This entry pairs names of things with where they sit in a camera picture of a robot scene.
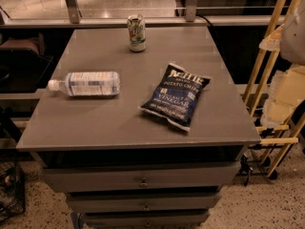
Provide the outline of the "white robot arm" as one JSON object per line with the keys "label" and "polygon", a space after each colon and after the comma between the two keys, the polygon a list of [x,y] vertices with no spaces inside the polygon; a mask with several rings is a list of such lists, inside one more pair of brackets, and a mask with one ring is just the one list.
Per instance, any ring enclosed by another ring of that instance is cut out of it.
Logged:
{"label": "white robot arm", "polygon": [[259,44],[269,52],[279,52],[292,66],[276,71],[270,83],[260,123],[267,128],[282,124],[305,100],[305,11],[298,7],[292,15]]}

